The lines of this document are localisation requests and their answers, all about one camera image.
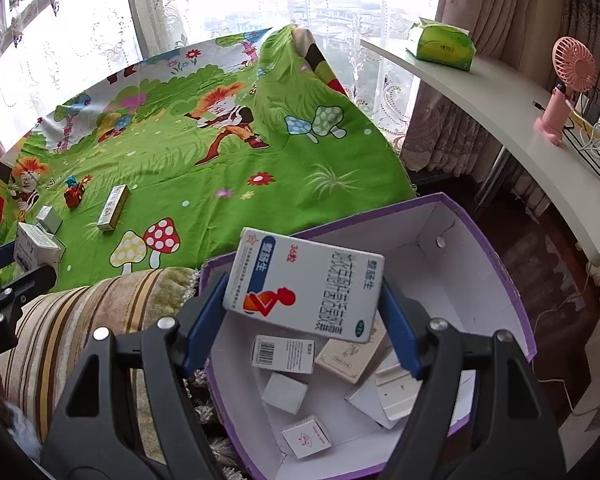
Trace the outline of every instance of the red logo on box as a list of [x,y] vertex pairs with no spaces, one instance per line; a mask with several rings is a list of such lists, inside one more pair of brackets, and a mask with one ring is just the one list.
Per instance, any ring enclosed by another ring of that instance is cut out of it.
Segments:
[[289,254],[286,256],[286,260],[288,262],[293,263],[296,260],[297,256],[298,256],[298,246],[292,245],[291,248],[289,249]]
[[267,317],[277,302],[291,306],[296,302],[296,295],[285,287],[279,288],[277,292],[271,292],[270,290],[263,290],[258,294],[250,292],[244,297],[242,308],[247,314],[259,312]]
[[311,437],[309,435],[305,435],[304,433],[300,433],[300,441],[301,446],[311,447]]

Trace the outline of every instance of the green tissue box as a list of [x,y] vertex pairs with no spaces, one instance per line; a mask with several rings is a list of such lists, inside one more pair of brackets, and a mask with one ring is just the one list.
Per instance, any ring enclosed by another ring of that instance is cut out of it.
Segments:
[[425,18],[409,31],[407,50],[416,58],[469,71],[475,46],[464,28]]

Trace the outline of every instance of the silver screw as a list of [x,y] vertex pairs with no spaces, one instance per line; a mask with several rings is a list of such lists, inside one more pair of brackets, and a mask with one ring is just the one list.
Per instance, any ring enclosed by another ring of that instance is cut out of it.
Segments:
[[446,319],[442,319],[441,317],[434,317],[431,321],[429,321],[429,326],[432,330],[436,330],[437,332],[441,330],[446,330],[449,327],[449,323]]
[[173,317],[161,317],[158,320],[158,328],[161,328],[163,330],[168,330],[170,328],[173,328],[176,325],[176,320],[173,319]]
[[109,337],[109,329],[106,326],[100,326],[93,331],[93,338],[97,341],[102,341]]
[[498,330],[496,332],[496,337],[498,338],[498,341],[502,341],[503,343],[511,343],[513,341],[513,336],[508,330]]

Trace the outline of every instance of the barcode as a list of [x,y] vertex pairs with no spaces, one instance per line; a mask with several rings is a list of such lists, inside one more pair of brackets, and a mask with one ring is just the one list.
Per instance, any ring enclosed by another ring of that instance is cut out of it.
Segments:
[[275,343],[260,341],[258,343],[258,355],[256,357],[256,362],[259,365],[273,366],[273,351],[275,349]]

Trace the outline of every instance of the white cable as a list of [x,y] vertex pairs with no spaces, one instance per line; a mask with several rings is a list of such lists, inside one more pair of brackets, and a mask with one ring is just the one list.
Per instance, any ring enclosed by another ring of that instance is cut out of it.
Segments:
[[[588,273],[587,273],[587,279],[585,280],[584,286],[582,287],[582,291],[578,291],[577,290],[576,292],[574,292],[570,296],[564,298],[564,301],[560,305],[558,305],[557,307],[555,307],[555,308],[549,308],[547,310],[543,310],[540,314],[538,314],[538,317],[536,317],[536,322],[534,323],[534,331],[533,331],[534,338],[536,337],[536,329],[538,328],[538,321],[542,317],[542,315],[543,314],[547,314],[548,312],[557,312],[567,302],[575,300],[576,298],[581,298],[582,295],[584,294],[584,291],[587,290],[587,285],[589,285],[589,274]],[[531,361],[531,371],[533,373],[536,373],[536,370],[535,370],[535,367],[534,367],[534,360],[535,360],[535,358]],[[569,391],[567,390],[567,383],[564,381],[564,379],[538,379],[538,378],[536,378],[536,380],[539,383],[562,383],[562,387],[564,388],[564,394],[567,396],[567,402],[569,403],[569,409],[571,410],[571,415],[573,415],[573,416],[588,415],[589,413],[596,412],[597,410],[600,409],[600,404],[599,404],[595,408],[591,408],[590,410],[587,410],[586,412],[577,413],[576,411],[574,411],[573,404],[571,403],[571,397],[569,395]]]
[[596,138],[595,134],[600,134],[600,122],[597,122],[592,127],[592,132],[589,133],[586,131],[586,128],[580,127],[580,142],[583,144],[581,148],[577,148],[577,150],[581,153],[587,153],[591,158],[595,158],[600,160],[600,136]]

